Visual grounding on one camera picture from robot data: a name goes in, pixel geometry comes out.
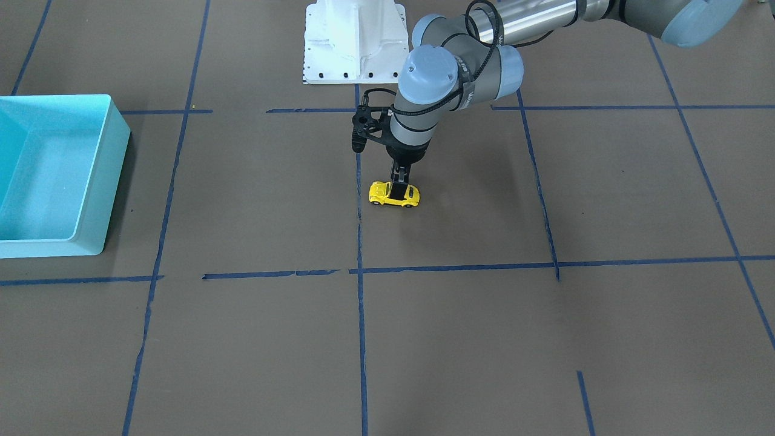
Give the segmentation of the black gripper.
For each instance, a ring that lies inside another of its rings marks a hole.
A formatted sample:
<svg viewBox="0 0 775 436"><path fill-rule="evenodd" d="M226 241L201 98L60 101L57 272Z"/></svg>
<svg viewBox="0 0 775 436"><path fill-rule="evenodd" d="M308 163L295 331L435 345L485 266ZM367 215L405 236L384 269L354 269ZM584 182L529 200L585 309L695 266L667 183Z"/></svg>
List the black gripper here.
<svg viewBox="0 0 775 436"><path fill-rule="evenodd" d="M429 142L426 142L425 144L413 146L397 140L388 141L386 151L394 160L391 168L390 199L405 200L407 190L409 189L411 165L423 159L429 144Z"/></svg>

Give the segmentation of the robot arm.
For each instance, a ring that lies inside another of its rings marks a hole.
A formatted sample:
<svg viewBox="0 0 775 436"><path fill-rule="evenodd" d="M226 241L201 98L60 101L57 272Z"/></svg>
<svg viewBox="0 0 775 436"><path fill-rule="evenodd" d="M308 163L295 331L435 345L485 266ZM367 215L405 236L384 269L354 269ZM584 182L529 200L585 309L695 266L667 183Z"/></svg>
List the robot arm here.
<svg viewBox="0 0 775 436"><path fill-rule="evenodd" d="M412 50L398 75L387 111L386 147L393 158L390 200L419 200L409 184L438 121L448 111L501 99L521 86L525 66L518 46L538 42L578 21L612 19L667 44L692 48L719 33L740 1L473 1L456 18L431 14L412 31Z"/></svg>

